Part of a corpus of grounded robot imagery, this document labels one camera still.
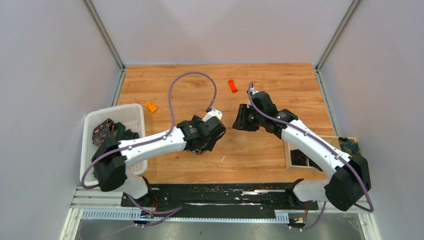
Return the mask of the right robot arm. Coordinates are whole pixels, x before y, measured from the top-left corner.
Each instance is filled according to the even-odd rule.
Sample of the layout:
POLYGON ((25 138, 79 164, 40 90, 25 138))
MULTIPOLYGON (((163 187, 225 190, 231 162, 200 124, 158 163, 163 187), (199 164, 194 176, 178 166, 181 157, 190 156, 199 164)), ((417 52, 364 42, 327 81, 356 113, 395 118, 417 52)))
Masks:
POLYGON ((278 110, 264 91, 247 90, 248 103, 239 106, 233 129, 256 132, 264 128, 285 143, 295 146, 327 175, 327 180, 296 180, 287 190, 286 204, 298 209, 305 202, 330 202, 340 211, 356 206, 373 212, 369 191, 368 161, 352 156, 318 136, 288 109, 278 110))

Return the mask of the black pink rose tie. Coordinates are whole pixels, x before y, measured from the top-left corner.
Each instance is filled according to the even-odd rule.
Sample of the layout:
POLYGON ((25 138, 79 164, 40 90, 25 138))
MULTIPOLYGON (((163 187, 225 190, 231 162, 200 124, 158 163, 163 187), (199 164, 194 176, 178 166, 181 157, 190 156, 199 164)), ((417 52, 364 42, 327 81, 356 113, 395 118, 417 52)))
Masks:
POLYGON ((203 148, 198 148, 198 149, 193 149, 193 150, 188 150, 188 152, 195 154, 195 155, 202 155, 204 152, 206 152, 206 149, 203 148))

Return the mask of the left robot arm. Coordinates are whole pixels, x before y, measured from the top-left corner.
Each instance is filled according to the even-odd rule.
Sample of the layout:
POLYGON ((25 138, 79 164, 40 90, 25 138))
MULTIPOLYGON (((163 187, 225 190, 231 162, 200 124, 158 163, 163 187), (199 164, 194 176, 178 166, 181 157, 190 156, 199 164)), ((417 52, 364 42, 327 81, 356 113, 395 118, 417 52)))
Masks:
POLYGON ((202 154, 212 151, 226 132, 222 113, 210 111, 203 118, 194 116, 171 129, 143 138, 103 142, 92 158, 93 174, 102 192, 124 192, 140 206, 149 206, 153 193, 142 177, 130 168, 145 160, 173 152, 202 154))

